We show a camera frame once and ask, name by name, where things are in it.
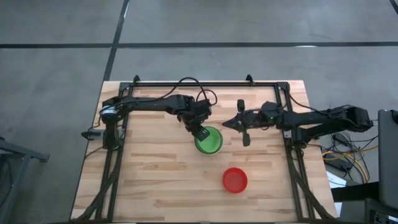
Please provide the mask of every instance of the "wire bundle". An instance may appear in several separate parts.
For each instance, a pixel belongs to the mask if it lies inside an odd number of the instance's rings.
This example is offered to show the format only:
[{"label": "wire bundle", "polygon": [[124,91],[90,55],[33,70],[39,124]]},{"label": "wire bundle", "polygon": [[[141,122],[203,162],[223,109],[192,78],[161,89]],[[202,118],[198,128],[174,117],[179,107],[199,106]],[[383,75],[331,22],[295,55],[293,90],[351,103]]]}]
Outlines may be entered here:
[{"label": "wire bundle", "polygon": [[[366,152],[366,151],[370,151],[370,150],[378,148],[378,146],[374,146],[374,147],[370,147],[370,148],[366,149],[366,147],[368,145],[370,145],[378,136],[375,136],[375,137],[373,137],[371,139],[367,139],[367,140],[352,141],[351,137],[349,136],[348,133],[340,133],[340,134],[342,134],[346,138],[345,144],[348,145],[349,151],[341,151],[341,150],[339,150],[337,148],[337,146],[340,145],[341,143],[336,142],[333,139],[333,137],[331,137],[331,140],[332,140],[332,146],[331,147],[325,148],[323,146],[320,146],[321,150],[323,152],[322,156],[325,156],[327,154],[333,154],[333,153],[339,154],[340,156],[337,156],[335,158],[323,158],[323,160],[332,161],[332,160],[337,160],[337,159],[342,159],[342,158],[346,159],[361,174],[362,183],[363,184],[368,183],[369,180],[370,180],[370,174],[369,174],[368,166],[366,165],[366,162],[363,159],[364,158],[364,154],[363,153]],[[367,142],[367,144],[364,147],[358,147],[358,146],[355,145],[355,142]],[[346,175],[349,175],[350,179],[353,180],[353,178],[350,175],[350,172],[348,172],[348,170],[346,170],[346,174],[344,175],[344,177]]]}]

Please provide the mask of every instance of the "red bowl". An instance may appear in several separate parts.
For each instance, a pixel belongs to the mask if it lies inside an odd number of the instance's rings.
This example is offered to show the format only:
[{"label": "red bowl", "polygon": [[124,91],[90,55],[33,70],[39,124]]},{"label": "red bowl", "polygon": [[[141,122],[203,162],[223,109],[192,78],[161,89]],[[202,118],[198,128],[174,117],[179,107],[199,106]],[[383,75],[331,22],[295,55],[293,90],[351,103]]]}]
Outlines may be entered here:
[{"label": "red bowl", "polygon": [[248,186],[248,177],[243,170],[231,167],[223,174],[223,185],[227,191],[238,194]]}]

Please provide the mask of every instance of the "green bowl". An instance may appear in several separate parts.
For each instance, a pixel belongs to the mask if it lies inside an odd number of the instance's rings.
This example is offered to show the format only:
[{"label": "green bowl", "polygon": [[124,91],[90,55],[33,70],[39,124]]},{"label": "green bowl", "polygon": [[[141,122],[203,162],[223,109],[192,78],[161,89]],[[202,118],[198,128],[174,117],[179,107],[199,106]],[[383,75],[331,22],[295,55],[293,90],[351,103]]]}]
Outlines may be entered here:
[{"label": "green bowl", "polygon": [[223,146],[223,135],[214,127],[208,126],[205,129],[210,132],[210,135],[203,141],[195,138],[195,146],[202,154],[211,156],[219,152]]}]

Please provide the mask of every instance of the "black cable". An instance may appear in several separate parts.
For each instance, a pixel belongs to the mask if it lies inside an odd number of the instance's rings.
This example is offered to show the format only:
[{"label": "black cable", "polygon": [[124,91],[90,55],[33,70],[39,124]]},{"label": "black cable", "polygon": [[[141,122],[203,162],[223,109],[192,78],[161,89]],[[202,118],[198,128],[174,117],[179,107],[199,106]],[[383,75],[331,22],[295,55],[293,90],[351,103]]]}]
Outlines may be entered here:
[{"label": "black cable", "polygon": [[341,178],[344,178],[344,177],[346,177],[347,176],[347,174],[348,174],[348,170],[347,169],[345,169],[345,174],[344,174],[344,176],[342,176]]},{"label": "black cable", "polygon": [[330,182],[330,183],[333,183],[333,184],[337,184],[337,185],[340,185],[340,186],[344,186],[344,187],[346,187],[346,185],[345,185],[345,184],[338,184],[338,183],[336,183],[336,182],[333,182],[333,181],[331,181],[331,180],[329,180],[329,182]]},{"label": "black cable", "polygon": [[297,158],[294,158],[294,157],[292,156],[292,159],[298,160],[299,158],[303,158],[303,157],[304,157],[304,151],[303,151],[303,149],[297,149],[297,148],[295,148],[295,147],[294,147],[293,149],[294,149],[294,151],[296,152]]},{"label": "black cable", "polygon": [[7,200],[7,198],[8,198],[8,195],[11,193],[12,185],[13,185],[13,182],[14,182],[14,181],[12,180],[11,164],[10,164],[10,161],[9,161],[8,158],[6,159],[6,162],[7,162],[7,166],[8,166],[8,174],[9,174],[9,177],[10,177],[10,188],[9,188],[9,190],[8,190],[8,192],[7,192],[7,194],[6,194],[6,196],[4,197],[4,199],[2,200],[2,202],[0,203],[0,208],[2,207],[2,205],[4,205],[4,202],[6,202],[6,200]]},{"label": "black cable", "polygon": [[348,177],[349,177],[353,182],[355,182],[355,180],[354,180],[353,177],[351,176],[351,173],[350,173],[350,172],[348,172]]},{"label": "black cable", "polygon": [[290,91],[287,91],[285,88],[283,88],[283,87],[280,86],[280,85],[278,85],[278,86],[279,86],[281,89],[283,89],[283,90],[288,94],[288,96],[290,97],[290,99],[292,99],[293,102],[296,103],[297,105],[302,106],[302,107],[307,108],[307,109],[310,109],[310,110],[313,110],[313,111],[315,111],[315,112],[317,112],[317,113],[319,113],[319,114],[325,115],[325,116],[329,116],[329,115],[330,115],[330,114],[322,113],[321,111],[318,111],[318,110],[315,109],[315,108],[312,108],[312,107],[310,107],[310,106],[305,106],[305,105],[303,105],[303,104],[297,102],[297,101],[293,98],[293,96],[290,94]]},{"label": "black cable", "polygon": [[[124,137],[125,134],[126,134],[126,130],[124,130],[123,133],[120,135],[119,140],[121,140],[121,139]],[[94,152],[97,152],[98,150],[102,149],[103,147],[104,147],[104,146],[101,146],[101,147],[95,149],[94,151],[90,152],[89,154],[87,154],[87,155],[85,156],[85,159],[86,159],[89,155],[91,155],[91,154],[94,153]]]},{"label": "black cable", "polygon": [[377,137],[379,137],[379,136],[376,136],[376,137],[374,137],[374,138],[372,138],[364,147],[362,147],[362,149],[365,149],[368,145],[370,145]]},{"label": "black cable", "polygon": [[[126,136],[126,129],[123,130],[123,133],[121,134],[119,139],[122,139]],[[94,153],[95,151],[100,150],[102,147],[94,150],[93,152],[89,153],[87,156],[89,156],[90,154]],[[117,166],[115,165],[113,168],[112,173],[109,175],[109,178],[107,179],[107,182],[105,182],[104,184],[104,188],[100,189],[98,194],[96,195],[96,197],[93,199],[93,201],[90,203],[90,205],[86,208],[86,210],[83,212],[83,214],[81,214],[78,218],[72,220],[88,220],[90,219],[90,217],[93,215],[93,212],[96,210],[98,203],[100,201],[103,201],[103,199],[105,198],[106,192],[108,191],[110,185],[113,183],[114,178],[116,178],[116,173],[119,173],[121,166]]]},{"label": "black cable", "polygon": [[87,154],[87,155],[85,156],[85,159],[86,159],[89,155],[91,155],[92,153],[94,153],[94,152],[96,152],[96,151],[98,151],[98,150],[100,150],[100,149],[102,149],[102,148],[104,148],[104,147],[101,146],[101,147],[95,149],[94,151],[90,152],[89,154]]},{"label": "black cable", "polygon": [[355,140],[355,141],[350,140],[350,142],[368,142],[368,141],[372,141],[372,140],[376,139],[377,137],[379,137],[379,136],[377,135],[377,136],[374,136],[373,138],[370,138],[367,140]]},{"label": "black cable", "polygon": [[368,165],[366,165],[366,161],[363,159],[363,157],[362,157],[362,161],[363,161],[363,164],[365,165],[365,170],[368,175],[368,182],[369,182],[369,180],[371,179],[371,174],[369,173]]},{"label": "black cable", "polygon": [[209,91],[210,93],[212,93],[212,94],[215,96],[215,98],[216,98],[216,101],[215,101],[214,103],[211,103],[210,105],[211,105],[211,106],[216,105],[217,102],[218,102],[217,94],[216,94],[213,90],[208,90],[208,89],[206,89],[206,90],[201,90],[201,91],[198,93],[198,96],[197,96],[197,98],[196,98],[196,102],[198,101],[200,94],[201,94],[201,93],[205,94],[206,91]]},{"label": "black cable", "polygon": [[[333,151],[333,152],[335,152],[335,153],[337,153],[337,154],[340,154],[340,155],[343,155],[343,153],[344,153],[344,152],[339,151],[338,149],[337,149],[337,151]],[[363,177],[363,175],[362,175],[362,172],[355,166],[355,162],[349,160],[349,159],[346,158],[346,157],[345,157],[345,159],[346,159],[349,163],[351,163],[351,165],[358,171],[359,175],[361,176],[362,183],[365,184],[365,181],[364,181],[364,177]],[[350,179],[351,179],[352,181],[355,181],[355,180],[353,180],[353,178],[352,178],[350,172],[348,173],[348,175],[349,175],[349,177],[350,177]]]},{"label": "black cable", "polygon": [[100,121],[101,121],[101,113],[99,114],[99,118],[98,118],[98,121],[97,121],[98,124],[96,126],[89,127],[87,129],[87,133],[89,133],[93,128],[98,128],[100,126]]},{"label": "black cable", "polygon": [[[341,152],[338,148],[337,148],[337,145],[336,145],[336,141],[335,141],[335,139],[333,139],[333,136],[332,135],[330,135],[330,137],[331,137],[331,140],[332,140],[332,143],[333,143],[333,149],[331,150],[331,151],[333,151],[333,152],[335,152],[335,153],[338,153],[338,154],[343,154],[343,152]],[[363,177],[362,177],[362,173],[359,171],[359,169],[355,166],[355,162],[354,161],[351,161],[351,160],[349,160],[347,157],[344,157],[344,159],[346,159],[347,160],[347,162],[349,162],[350,164],[351,164],[351,167],[354,167],[358,172],[359,172],[359,174],[361,175],[361,178],[362,178],[362,182],[363,182]],[[349,177],[351,178],[351,180],[352,180],[352,177],[351,177],[351,174],[350,174],[350,171],[348,171],[348,170],[345,170],[345,172],[346,172],[346,174],[344,175],[344,177],[348,174],[349,175]]]},{"label": "black cable", "polygon": [[318,146],[318,147],[321,149],[321,151],[322,151],[322,150],[329,151],[330,149],[333,148],[333,146],[330,146],[330,147],[326,148],[326,147],[321,146],[321,145],[318,145],[318,144],[308,144],[308,143],[307,143],[307,145],[308,145],[308,146]]}]

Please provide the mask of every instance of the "black stripe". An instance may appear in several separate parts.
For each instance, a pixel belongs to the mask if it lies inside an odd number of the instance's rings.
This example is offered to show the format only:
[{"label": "black stripe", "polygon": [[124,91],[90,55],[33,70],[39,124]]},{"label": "black stripe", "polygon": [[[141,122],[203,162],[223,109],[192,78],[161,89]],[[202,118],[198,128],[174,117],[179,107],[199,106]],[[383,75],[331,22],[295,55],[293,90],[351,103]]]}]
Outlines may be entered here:
[{"label": "black stripe", "polygon": [[189,49],[237,47],[398,47],[397,41],[387,42],[197,42],[197,43],[115,43],[115,44],[0,44],[0,49]]},{"label": "black stripe", "polygon": [[390,3],[392,5],[392,7],[394,8],[394,10],[396,11],[396,13],[398,14],[398,5],[396,0],[390,0]]},{"label": "black stripe", "polygon": [[113,44],[0,44],[0,49],[92,49],[110,48]]},{"label": "black stripe", "polygon": [[125,43],[126,49],[181,49],[181,48],[235,48],[235,47],[397,47],[398,42],[197,42],[197,43]]},{"label": "black stripe", "polygon": [[118,49],[117,44],[119,43],[120,36],[122,34],[122,29],[123,29],[123,24],[124,24],[124,15],[126,14],[128,5],[129,5],[129,0],[124,0],[123,6],[122,6],[122,11],[120,12],[120,16],[119,16],[118,27],[116,28],[116,32],[114,33],[113,46],[111,48],[111,52],[109,53],[108,62],[106,63],[103,81],[109,81],[109,79],[111,78],[113,62],[114,62],[114,58],[116,56],[116,51]]}]

